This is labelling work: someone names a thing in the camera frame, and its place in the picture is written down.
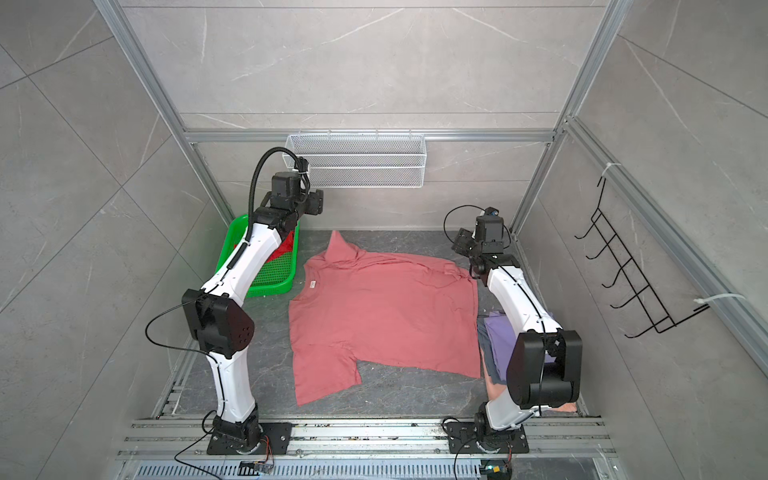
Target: vent grate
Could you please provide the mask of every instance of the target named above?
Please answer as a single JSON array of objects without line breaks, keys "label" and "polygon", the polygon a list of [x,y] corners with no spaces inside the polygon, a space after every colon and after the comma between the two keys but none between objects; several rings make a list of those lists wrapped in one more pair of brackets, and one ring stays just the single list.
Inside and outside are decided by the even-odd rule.
[{"label": "vent grate", "polygon": [[[367,478],[413,478],[444,480],[453,478],[453,461],[439,459],[414,460],[280,460],[269,474],[238,475],[240,460],[194,461],[196,466],[227,480],[236,478],[269,478],[270,480],[359,480]],[[456,476],[464,480],[480,479],[480,460],[461,458],[456,463]],[[135,480],[197,480],[210,475],[171,460],[144,460]]]}]

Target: green plastic basket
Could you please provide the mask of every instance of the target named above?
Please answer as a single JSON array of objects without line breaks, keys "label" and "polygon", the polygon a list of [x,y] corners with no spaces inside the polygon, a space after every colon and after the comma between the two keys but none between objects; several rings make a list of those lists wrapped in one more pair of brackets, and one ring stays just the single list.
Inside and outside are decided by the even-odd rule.
[{"label": "green plastic basket", "polygon": [[[227,231],[227,238],[224,239],[224,246],[219,255],[219,264],[216,267],[218,271],[227,258],[235,250],[235,246],[243,239],[243,234],[248,228],[248,215],[243,215],[232,220],[230,228]],[[265,263],[256,278],[253,279],[248,294],[251,296],[280,295],[287,293],[293,287],[293,278],[296,275],[296,252],[299,246],[299,226],[296,225],[296,231],[293,232],[293,251],[285,253],[280,257]]]}]

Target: black wire rack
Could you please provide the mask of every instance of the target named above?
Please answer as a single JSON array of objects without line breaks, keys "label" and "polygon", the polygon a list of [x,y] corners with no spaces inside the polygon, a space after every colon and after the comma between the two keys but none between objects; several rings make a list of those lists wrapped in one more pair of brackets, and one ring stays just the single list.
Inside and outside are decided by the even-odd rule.
[{"label": "black wire rack", "polygon": [[[605,283],[602,283],[601,285],[603,286],[603,288],[611,288],[614,285],[616,285],[616,282],[618,281],[619,276],[621,274],[624,274],[624,278],[627,279],[627,283],[629,283],[629,287],[632,289],[632,293],[633,293],[633,295],[629,297],[627,301],[625,301],[621,305],[611,305],[611,308],[620,309],[626,306],[627,304],[629,304],[629,302],[631,302],[632,300],[637,300],[641,305],[643,312],[645,313],[645,316],[650,321],[650,326],[645,330],[643,330],[642,332],[638,333],[637,335],[627,335],[625,333],[624,336],[626,336],[628,339],[636,339],[637,337],[644,335],[647,332],[650,332],[652,329],[655,329],[657,333],[663,333],[671,328],[674,328],[680,325],[682,322],[685,322],[686,320],[689,320],[695,317],[699,313],[702,313],[704,310],[707,310],[710,306],[705,304],[695,308],[693,313],[691,313],[689,316],[685,317],[682,320],[675,320],[674,318],[672,318],[672,315],[670,315],[666,306],[661,301],[661,298],[659,298],[658,293],[656,293],[656,290],[651,286],[650,281],[645,276],[645,272],[643,272],[643,269],[634,259],[634,256],[627,248],[627,245],[624,243],[621,237],[619,237],[619,234],[614,229],[614,226],[611,224],[611,221],[605,216],[605,213],[601,209],[601,203],[603,201],[603,193],[605,192],[604,177],[601,177],[600,180],[598,181],[598,188],[600,188],[600,197],[598,198],[598,206],[597,208],[594,209],[594,212],[590,217],[591,225],[589,226],[589,229],[584,235],[581,235],[580,237],[578,235],[574,235],[574,236],[579,240],[582,240],[586,238],[586,236],[589,235],[589,233],[592,230],[595,230],[596,232],[598,232],[598,234],[600,235],[600,238],[603,240],[603,244],[604,244],[603,248],[601,248],[598,254],[595,255],[594,257],[590,257],[589,255],[586,255],[586,257],[589,260],[595,260],[600,255],[602,255],[604,251],[607,250],[608,252],[611,253],[611,256],[614,258],[614,260],[616,261],[616,264],[618,265],[618,271],[614,276],[614,281],[611,282],[610,285],[606,285]],[[598,226],[598,221],[600,219],[605,220],[605,223],[607,224],[608,232],[604,232]],[[619,260],[619,257],[624,257],[624,255],[621,255],[622,250],[619,250],[620,248],[623,249],[624,252],[626,252],[626,257],[628,258],[628,260],[624,262]],[[637,272],[640,273],[640,276],[642,277],[641,283],[644,283],[644,285],[637,285],[636,283],[632,282],[632,279],[630,278],[630,275],[627,273],[627,270],[626,270],[629,266],[633,266],[637,270]],[[651,298],[647,300],[641,296],[641,294],[646,290],[650,291],[650,293],[653,294]],[[661,317],[661,319],[654,321],[654,316],[652,316],[649,312],[649,308],[648,308],[649,306],[647,305],[648,300],[655,301],[658,303],[661,311],[663,311],[663,316]],[[666,320],[670,321],[670,325],[660,326],[661,323],[663,323]]]}]

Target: black mounting plate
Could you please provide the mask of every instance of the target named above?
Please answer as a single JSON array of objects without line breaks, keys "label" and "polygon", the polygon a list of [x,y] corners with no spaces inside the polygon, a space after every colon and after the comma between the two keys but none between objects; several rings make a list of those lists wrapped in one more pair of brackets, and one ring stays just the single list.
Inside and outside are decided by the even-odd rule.
[{"label": "black mounting plate", "polygon": [[475,424],[473,422],[446,422],[445,428],[449,434],[448,447],[454,455],[456,453],[509,453],[510,445],[511,453],[528,453],[530,451],[528,440],[525,437],[525,428],[522,426],[517,430],[496,432],[492,440],[486,440],[481,444],[485,450],[480,448],[476,440],[469,440],[475,436]]},{"label": "black mounting plate", "polygon": [[[285,455],[288,453],[288,443],[290,442],[290,433],[293,430],[293,423],[260,423],[261,436],[270,440],[272,455]],[[242,449],[240,443],[233,442],[224,436],[213,435],[208,443],[208,455],[237,455],[237,450]],[[260,442],[256,450],[250,455],[264,455],[266,453],[266,442]]]}]

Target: aluminum rail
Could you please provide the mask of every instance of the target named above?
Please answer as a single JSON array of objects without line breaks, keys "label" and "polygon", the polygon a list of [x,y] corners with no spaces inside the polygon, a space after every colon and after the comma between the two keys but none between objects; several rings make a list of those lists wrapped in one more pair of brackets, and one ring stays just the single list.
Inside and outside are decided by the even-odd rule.
[{"label": "aluminum rail", "polygon": [[530,141],[549,142],[552,129],[248,129],[248,130],[189,130],[185,133],[191,143],[203,142],[284,142],[293,134],[420,134],[427,141]]}]

